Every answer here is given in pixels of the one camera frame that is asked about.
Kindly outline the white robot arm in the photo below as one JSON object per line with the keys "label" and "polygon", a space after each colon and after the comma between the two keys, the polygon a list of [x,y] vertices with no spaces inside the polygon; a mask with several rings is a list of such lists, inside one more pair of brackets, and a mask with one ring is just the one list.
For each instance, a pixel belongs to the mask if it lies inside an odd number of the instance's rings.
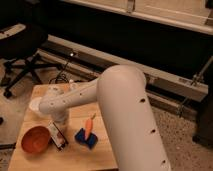
{"label": "white robot arm", "polygon": [[99,105],[119,171],[171,171],[146,93],[146,77],[131,65],[114,65],[71,91],[50,87],[39,110],[60,116],[68,108]]}

